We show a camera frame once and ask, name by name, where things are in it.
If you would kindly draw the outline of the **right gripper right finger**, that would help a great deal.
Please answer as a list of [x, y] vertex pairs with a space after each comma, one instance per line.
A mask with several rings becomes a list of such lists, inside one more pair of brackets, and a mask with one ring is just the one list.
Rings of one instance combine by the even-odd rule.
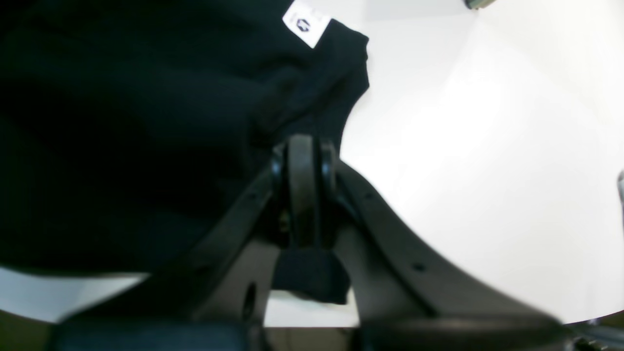
[[370, 183], [319, 143], [319, 242], [350, 276], [359, 351], [563, 351], [558, 320], [472, 277], [398, 217]]

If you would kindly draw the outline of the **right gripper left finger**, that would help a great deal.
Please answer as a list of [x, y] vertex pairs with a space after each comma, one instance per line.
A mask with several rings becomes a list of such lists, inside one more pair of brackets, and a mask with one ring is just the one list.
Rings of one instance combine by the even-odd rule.
[[296, 135], [218, 224], [136, 287], [68, 320], [70, 351], [262, 351], [283, 248], [318, 242], [318, 142]]

